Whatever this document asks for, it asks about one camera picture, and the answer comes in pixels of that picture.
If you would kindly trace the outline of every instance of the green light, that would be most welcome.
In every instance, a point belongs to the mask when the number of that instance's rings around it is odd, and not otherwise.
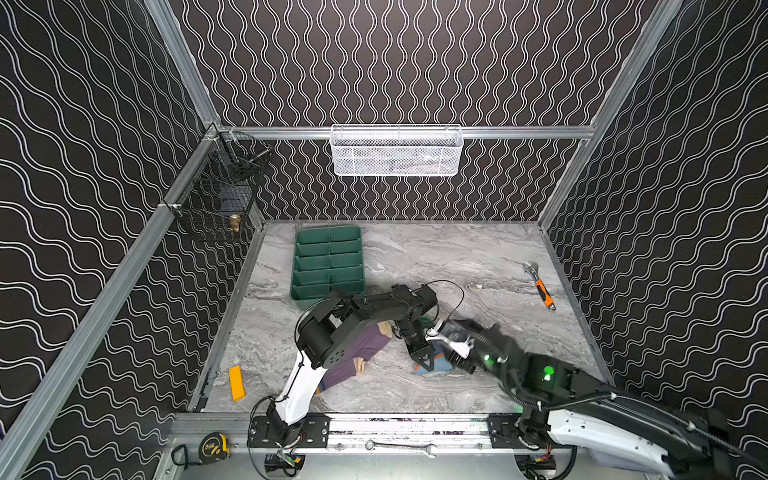
[[[549,382],[550,380],[552,380],[552,376],[553,375],[554,375],[554,368],[552,366],[547,365],[546,367],[544,367],[544,378],[543,378],[543,380],[545,382]]]

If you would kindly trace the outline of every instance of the yellow block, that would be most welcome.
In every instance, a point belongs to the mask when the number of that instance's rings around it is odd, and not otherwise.
[[[243,385],[243,372],[240,366],[235,365],[230,369],[230,388],[232,389],[232,401],[239,402],[245,398],[245,386]]]

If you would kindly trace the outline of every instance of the purple garment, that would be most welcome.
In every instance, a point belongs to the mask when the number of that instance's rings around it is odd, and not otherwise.
[[[389,342],[389,337],[382,334],[379,325],[367,326],[357,337],[357,340],[344,352],[344,359],[332,366],[323,376],[319,392],[325,392],[334,385],[357,375],[354,359],[364,359],[366,362]]]

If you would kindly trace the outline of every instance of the robotic arm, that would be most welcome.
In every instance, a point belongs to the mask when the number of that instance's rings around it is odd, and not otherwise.
[[[672,478],[732,478],[722,414],[707,418],[675,412],[616,389],[559,359],[527,353],[498,325],[448,321],[425,333],[419,317],[437,304],[427,285],[395,285],[376,295],[338,296],[316,304],[297,325],[296,364],[283,391],[270,403],[270,437],[292,445],[325,372],[368,325],[394,320],[410,356],[434,368],[431,341],[452,350],[449,361],[472,373],[482,368],[524,412],[513,432],[524,445],[577,445],[620,459],[628,468]]]

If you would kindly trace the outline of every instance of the tape measure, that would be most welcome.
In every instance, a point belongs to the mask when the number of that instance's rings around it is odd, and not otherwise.
[[[181,450],[181,460],[176,459],[176,453]],[[174,465],[184,467],[184,470],[194,465],[209,465],[216,463],[220,460],[226,460],[230,457],[230,448],[227,446],[227,436],[221,432],[213,432],[205,435],[203,441],[200,442],[200,448],[197,450],[197,454],[200,456],[198,463],[189,461],[189,455],[187,455],[187,446],[182,443],[176,447],[170,453],[170,460]]]
[[[221,432],[213,432],[206,435],[200,448],[197,450],[200,463],[207,465],[230,457],[230,448],[227,446],[227,436]]]

